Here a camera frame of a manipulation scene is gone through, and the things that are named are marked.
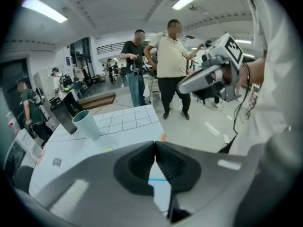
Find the table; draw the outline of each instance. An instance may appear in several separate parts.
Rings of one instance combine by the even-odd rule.
[[[105,152],[144,141],[166,138],[152,105],[130,108],[94,116],[100,129],[100,138],[92,141],[79,130],[70,135],[59,125],[34,168],[29,194],[35,197],[40,189],[80,161]],[[170,184],[155,163],[149,184],[154,186],[154,201],[161,211],[169,206]]]

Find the jeans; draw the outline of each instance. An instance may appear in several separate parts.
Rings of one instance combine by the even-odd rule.
[[[169,113],[169,105],[174,97],[175,92],[182,100],[183,108],[182,111],[187,113],[190,106],[190,94],[181,94],[177,90],[178,83],[184,77],[179,78],[158,78],[158,86],[161,92],[162,104],[165,112]]]
[[[127,73],[126,78],[129,89],[131,91],[132,102],[134,107],[146,105],[145,98],[143,96],[145,90],[143,75],[138,74],[134,76],[132,73]]]

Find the label sticker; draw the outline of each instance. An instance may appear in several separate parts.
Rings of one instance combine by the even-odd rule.
[[[61,158],[55,158],[55,159],[53,160],[52,166],[60,167],[60,166],[61,166],[61,162],[62,162],[62,159],[61,159]]]

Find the cream polo shirt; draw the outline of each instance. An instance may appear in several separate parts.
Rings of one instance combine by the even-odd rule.
[[[188,53],[179,40],[173,40],[167,34],[158,33],[149,42],[149,45],[157,48],[157,77],[178,78],[186,76],[184,57]]]

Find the hand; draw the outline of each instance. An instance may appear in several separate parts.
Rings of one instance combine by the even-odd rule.
[[[204,48],[204,44],[203,43],[198,46],[198,50],[201,50],[202,48]]]
[[[138,55],[134,55],[134,54],[129,54],[129,58],[133,61],[135,61],[137,59]]]
[[[31,125],[31,124],[32,124],[32,120],[31,120],[31,119],[26,120],[26,121],[25,121],[25,124],[26,124],[27,126]]]
[[[191,75],[191,74],[194,74],[195,72],[193,70],[187,70],[187,75]]]
[[[225,81],[225,83],[229,84],[232,81],[232,71],[231,68],[229,66],[226,67],[221,67],[222,70],[222,77],[223,80]],[[216,74],[212,73],[212,77],[214,80],[216,80]],[[246,69],[241,66],[240,67],[240,78],[239,81],[235,84],[235,88],[238,88],[239,86],[241,86],[247,79],[247,72]]]

